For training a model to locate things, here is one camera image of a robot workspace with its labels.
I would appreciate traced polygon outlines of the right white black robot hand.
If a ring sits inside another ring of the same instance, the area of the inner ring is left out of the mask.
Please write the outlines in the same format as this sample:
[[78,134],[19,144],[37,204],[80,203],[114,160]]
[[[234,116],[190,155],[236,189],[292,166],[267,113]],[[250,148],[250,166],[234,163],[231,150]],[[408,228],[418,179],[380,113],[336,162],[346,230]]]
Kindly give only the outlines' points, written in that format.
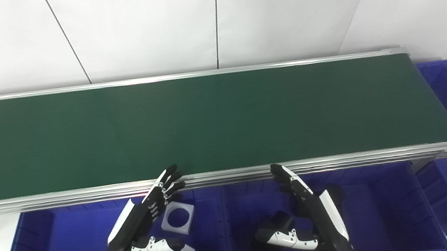
[[271,164],[274,181],[281,184],[281,191],[296,199],[303,217],[313,223],[311,233],[298,232],[293,218],[278,211],[255,233],[255,240],[264,249],[275,246],[305,251],[355,251],[345,226],[341,204],[343,192],[337,185],[329,185],[316,194],[303,179],[280,164]]

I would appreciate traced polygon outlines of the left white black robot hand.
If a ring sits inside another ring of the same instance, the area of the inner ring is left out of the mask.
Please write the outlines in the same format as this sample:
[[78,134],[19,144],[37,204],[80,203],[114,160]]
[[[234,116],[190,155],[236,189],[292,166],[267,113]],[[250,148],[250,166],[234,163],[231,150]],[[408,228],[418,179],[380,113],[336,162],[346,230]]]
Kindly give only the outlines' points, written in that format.
[[180,197],[185,186],[177,165],[166,168],[145,197],[137,203],[128,200],[108,238],[107,251],[180,251],[185,247],[178,238],[155,238],[149,234],[153,223],[167,205]]

